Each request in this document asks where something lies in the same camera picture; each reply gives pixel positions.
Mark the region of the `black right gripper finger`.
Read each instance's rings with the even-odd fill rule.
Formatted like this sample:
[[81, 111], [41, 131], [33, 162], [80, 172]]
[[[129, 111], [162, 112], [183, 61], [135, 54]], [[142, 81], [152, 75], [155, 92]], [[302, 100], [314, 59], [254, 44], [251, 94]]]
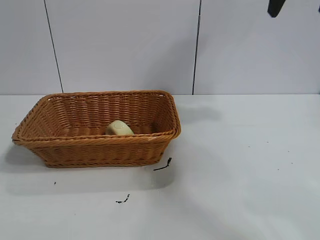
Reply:
[[269, 0], [267, 13], [271, 18], [276, 18], [280, 13], [286, 0]]

